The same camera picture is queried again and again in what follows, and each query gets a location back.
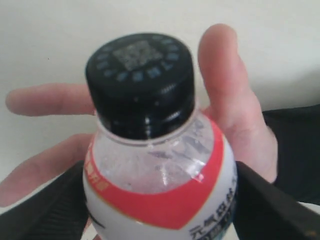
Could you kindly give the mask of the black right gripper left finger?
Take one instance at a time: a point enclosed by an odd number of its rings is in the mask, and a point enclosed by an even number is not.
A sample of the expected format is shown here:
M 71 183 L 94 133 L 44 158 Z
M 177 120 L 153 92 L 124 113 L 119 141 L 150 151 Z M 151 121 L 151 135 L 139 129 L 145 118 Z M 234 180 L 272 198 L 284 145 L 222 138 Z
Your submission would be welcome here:
M 0 216 L 2 240 L 79 240 L 88 220 L 83 161 Z

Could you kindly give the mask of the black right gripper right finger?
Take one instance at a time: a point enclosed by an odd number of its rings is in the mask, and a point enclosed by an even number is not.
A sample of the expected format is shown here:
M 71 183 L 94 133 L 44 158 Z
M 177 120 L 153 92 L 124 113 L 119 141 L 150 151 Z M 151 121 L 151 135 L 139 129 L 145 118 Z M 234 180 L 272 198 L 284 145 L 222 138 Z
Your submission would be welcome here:
M 320 216 L 242 162 L 233 225 L 241 240 L 318 240 Z

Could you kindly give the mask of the black sleeved forearm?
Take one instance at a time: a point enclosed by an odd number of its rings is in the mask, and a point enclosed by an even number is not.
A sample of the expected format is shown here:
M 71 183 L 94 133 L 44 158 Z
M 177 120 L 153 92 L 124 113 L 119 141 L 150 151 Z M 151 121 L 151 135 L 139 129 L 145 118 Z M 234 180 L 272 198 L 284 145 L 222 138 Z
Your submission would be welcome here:
M 320 203 L 320 106 L 263 112 L 278 144 L 274 185 L 296 201 Z

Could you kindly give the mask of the person's open bare hand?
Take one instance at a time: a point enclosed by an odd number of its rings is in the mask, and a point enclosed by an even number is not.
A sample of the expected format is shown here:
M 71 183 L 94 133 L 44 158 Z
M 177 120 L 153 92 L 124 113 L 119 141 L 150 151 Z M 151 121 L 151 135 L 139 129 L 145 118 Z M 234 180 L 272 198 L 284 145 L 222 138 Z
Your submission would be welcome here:
M 234 29 L 226 24 L 210 26 L 199 43 L 198 64 L 210 101 L 205 113 L 224 132 L 236 160 L 273 183 L 278 143 L 250 87 Z M 10 112 L 29 117 L 93 115 L 95 109 L 88 87 L 77 83 L 15 89 L 5 104 Z M 91 138 L 88 133 L 74 134 L 21 163 L 0 184 L 1 207 L 16 203 L 82 160 Z

